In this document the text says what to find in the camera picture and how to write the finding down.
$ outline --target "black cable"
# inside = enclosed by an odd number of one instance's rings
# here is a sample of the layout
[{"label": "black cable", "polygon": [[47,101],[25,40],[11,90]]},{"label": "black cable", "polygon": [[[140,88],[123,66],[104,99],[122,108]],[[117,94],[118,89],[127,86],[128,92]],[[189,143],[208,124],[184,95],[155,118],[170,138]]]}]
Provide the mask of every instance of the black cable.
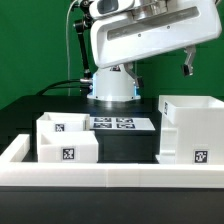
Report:
[{"label": "black cable", "polygon": [[36,95],[41,96],[41,95],[43,95],[43,93],[45,93],[46,91],[48,91],[49,89],[51,89],[53,87],[63,85],[63,84],[75,83],[75,82],[80,83],[80,80],[79,79],[71,79],[71,80],[65,80],[65,81],[53,83],[53,84],[47,86],[46,88],[40,90],[39,92],[37,92]]},{"label": "black cable", "polygon": [[89,86],[87,85],[82,85],[82,86],[57,86],[57,87],[51,87],[51,88],[48,88],[48,89],[45,89],[45,91],[40,91],[38,92],[39,94],[36,94],[37,96],[42,96],[45,92],[47,92],[48,90],[52,90],[52,89],[69,89],[69,88],[72,88],[72,89],[75,89],[75,88],[86,88],[88,89]]},{"label": "black cable", "polygon": [[80,2],[80,9],[84,13],[83,19],[76,20],[73,25],[78,35],[81,56],[82,56],[82,64],[84,68],[84,77],[87,79],[92,78],[92,73],[90,72],[90,69],[89,69],[89,62],[88,62],[88,57],[86,52],[86,44],[84,39],[84,31],[90,29],[93,25],[93,18],[91,17],[89,12],[90,5],[91,5],[91,2],[89,2],[88,0],[82,0]]}]

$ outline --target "white container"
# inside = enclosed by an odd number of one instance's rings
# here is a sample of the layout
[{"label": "white container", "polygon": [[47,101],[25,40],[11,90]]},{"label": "white container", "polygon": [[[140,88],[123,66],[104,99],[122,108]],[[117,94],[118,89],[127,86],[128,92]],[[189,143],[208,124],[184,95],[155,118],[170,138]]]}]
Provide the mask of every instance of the white container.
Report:
[{"label": "white container", "polygon": [[45,112],[37,120],[37,132],[88,131],[89,127],[89,114]]},{"label": "white container", "polygon": [[29,138],[19,135],[0,156],[0,186],[224,188],[223,165],[21,162]]},{"label": "white container", "polygon": [[224,103],[208,96],[160,96],[161,164],[224,164]]},{"label": "white container", "polygon": [[98,142],[92,131],[37,133],[38,162],[96,163]]}]

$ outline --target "black surface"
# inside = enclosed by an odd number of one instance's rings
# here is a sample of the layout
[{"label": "black surface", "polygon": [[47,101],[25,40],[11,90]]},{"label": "black surface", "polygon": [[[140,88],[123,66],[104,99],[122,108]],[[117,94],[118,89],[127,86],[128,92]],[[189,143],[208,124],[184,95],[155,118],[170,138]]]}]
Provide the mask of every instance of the black surface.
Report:
[{"label": "black surface", "polygon": [[[101,162],[128,162],[126,155],[131,161],[138,158],[140,162],[153,162],[159,147],[157,100],[148,99],[138,106],[123,105],[111,110],[92,105],[79,97],[26,96],[0,111],[1,151],[19,133],[33,136],[35,121],[45,111],[150,117],[157,130],[155,132],[123,131],[118,134],[116,131],[96,131],[100,140]],[[138,152],[136,138],[142,145]],[[118,147],[114,153],[112,143],[115,142]],[[124,142],[130,142],[132,148],[124,149]],[[33,153],[28,161],[35,159]],[[223,189],[0,187],[1,224],[222,224],[223,208]]]},{"label": "black surface", "polygon": [[81,97],[25,96],[0,111],[0,152],[18,134],[31,135],[31,150],[25,161],[37,161],[36,119],[44,112],[88,113],[96,117],[149,117],[156,131],[95,130],[99,142],[99,162],[154,163],[159,148],[160,113],[156,99],[98,105]]}]

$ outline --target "black table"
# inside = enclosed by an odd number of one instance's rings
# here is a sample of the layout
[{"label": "black table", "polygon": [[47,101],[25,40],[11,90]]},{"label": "black table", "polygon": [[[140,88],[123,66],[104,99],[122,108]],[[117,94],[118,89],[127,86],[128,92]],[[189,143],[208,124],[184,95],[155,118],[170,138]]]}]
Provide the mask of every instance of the black table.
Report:
[{"label": "black table", "polygon": [[[96,130],[99,163],[156,163],[158,99],[96,105],[81,97],[25,96],[0,111],[0,152],[21,133],[31,135],[26,161],[37,161],[36,119],[43,112],[150,118],[156,131]],[[222,189],[0,187],[0,223],[223,223]]]}]

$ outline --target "cable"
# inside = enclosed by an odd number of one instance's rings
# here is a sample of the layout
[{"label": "cable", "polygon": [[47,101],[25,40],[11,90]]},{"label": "cable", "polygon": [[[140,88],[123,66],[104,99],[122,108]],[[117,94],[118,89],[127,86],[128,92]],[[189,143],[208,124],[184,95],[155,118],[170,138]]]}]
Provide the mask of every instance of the cable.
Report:
[{"label": "cable", "polygon": [[70,71],[71,70],[71,58],[70,58],[70,44],[69,44],[69,15],[77,1],[78,0],[74,0],[70,4],[70,7],[67,12],[67,19],[66,19],[66,49],[67,49],[67,63],[68,63],[68,80],[71,79],[71,71]]},{"label": "cable", "polygon": [[48,89],[44,89],[44,90],[40,91],[39,93],[37,93],[36,95],[37,96],[42,96],[45,92],[47,92],[48,90],[51,90],[51,89],[68,89],[68,88],[72,88],[72,89],[86,88],[86,89],[88,89],[88,86],[56,86],[56,87],[51,87],[51,88],[48,88]]},{"label": "cable", "polygon": [[75,82],[80,83],[80,80],[79,79],[71,79],[71,80],[65,80],[65,81],[60,81],[60,82],[53,83],[53,84],[47,86],[46,88],[40,90],[38,93],[36,93],[36,95],[41,96],[41,95],[43,95],[43,93],[45,93],[49,89],[52,89],[52,88],[54,88],[56,86],[63,85],[63,84],[75,83]]},{"label": "cable", "polygon": [[221,2],[221,0],[216,0],[215,4],[219,5],[220,2]]}]

